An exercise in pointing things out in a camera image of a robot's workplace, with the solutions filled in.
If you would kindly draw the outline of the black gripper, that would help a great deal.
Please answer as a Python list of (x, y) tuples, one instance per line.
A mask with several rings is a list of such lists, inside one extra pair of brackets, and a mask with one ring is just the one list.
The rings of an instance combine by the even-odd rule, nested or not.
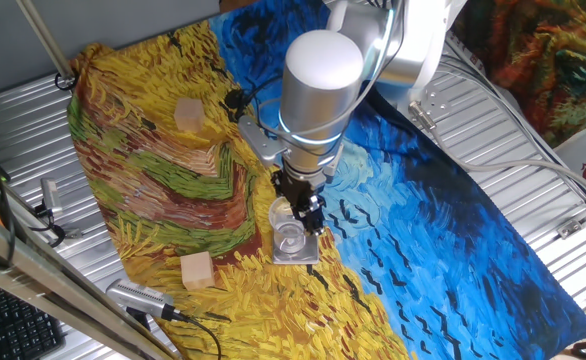
[(276, 194), (289, 201), (293, 216), (304, 223), (305, 230), (312, 235), (321, 235), (324, 231), (322, 208), (325, 200), (311, 183), (298, 180), (283, 170), (275, 171), (271, 182)]

